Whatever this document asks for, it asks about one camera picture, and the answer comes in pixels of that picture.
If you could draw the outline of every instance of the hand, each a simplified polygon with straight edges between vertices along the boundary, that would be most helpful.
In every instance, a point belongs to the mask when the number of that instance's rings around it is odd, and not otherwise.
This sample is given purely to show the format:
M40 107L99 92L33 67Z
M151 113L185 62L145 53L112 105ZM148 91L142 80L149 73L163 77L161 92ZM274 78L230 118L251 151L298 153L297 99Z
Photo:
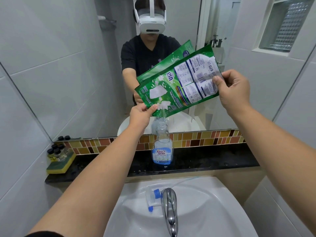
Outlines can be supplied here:
M250 84L246 77L235 70L222 73L224 79L213 77L219 89L219 98L228 115L231 117L251 107L249 102Z
M134 91L134 98L135 98L135 102L139 105L140 103L144 103L142 99L140 99L140 96L138 95L138 93L136 91Z
M144 134L145 128L149 124L150 117L157 108L157 104L152 105L148 110L144 103L134 106L131 109L129 126L141 130L141 135Z

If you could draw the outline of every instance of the black bottle cap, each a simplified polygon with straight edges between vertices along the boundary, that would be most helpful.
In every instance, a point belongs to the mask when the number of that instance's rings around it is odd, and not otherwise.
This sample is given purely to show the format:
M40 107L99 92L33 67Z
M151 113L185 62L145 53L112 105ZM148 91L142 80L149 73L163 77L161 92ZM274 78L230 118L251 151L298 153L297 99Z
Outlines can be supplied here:
M62 149L64 149L64 148L65 148L64 144L59 144L59 145L58 145L58 149L62 150Z
M48 150L47 150L47 153L48 153L49 155L51 155L51 154L54 153L54 150L53 150L53 149L48 149Z
M54 153L55 153L55 155L60 154L60 149L58 149L58 148L57 148L57 149L55 149L55 150L54 150Z
M52 145L52 148L55 150L55 149L58 148L58 146L57 146L56 144L53 144L53 145Z

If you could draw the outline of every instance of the faucet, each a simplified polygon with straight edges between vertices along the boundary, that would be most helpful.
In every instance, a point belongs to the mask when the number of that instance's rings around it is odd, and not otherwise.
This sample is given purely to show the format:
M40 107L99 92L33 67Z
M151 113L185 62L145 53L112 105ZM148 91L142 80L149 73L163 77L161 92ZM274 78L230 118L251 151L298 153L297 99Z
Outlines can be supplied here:
M161 192L162 212L165 216L167 228L171 237L178 235L177 196L173 189L165 188Z

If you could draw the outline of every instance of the bottle label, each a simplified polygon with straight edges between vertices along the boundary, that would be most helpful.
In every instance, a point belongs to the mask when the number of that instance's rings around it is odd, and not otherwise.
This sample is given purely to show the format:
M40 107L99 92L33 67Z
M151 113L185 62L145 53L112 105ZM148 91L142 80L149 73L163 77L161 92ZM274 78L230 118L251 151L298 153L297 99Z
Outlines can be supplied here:
M160 165L169 165L171 163L171 149L168 147L155 148L152 151L153 161Z

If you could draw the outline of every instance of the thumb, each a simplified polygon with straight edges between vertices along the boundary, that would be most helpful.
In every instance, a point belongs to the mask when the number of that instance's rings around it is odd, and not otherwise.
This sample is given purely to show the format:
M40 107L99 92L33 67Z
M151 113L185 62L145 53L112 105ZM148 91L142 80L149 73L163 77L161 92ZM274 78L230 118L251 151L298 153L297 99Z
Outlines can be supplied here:
M146 112L151 116L158 108L157 104L152 105Z
M219 91L227 88L225 81L219 76L214 76L212 81L217 85Z

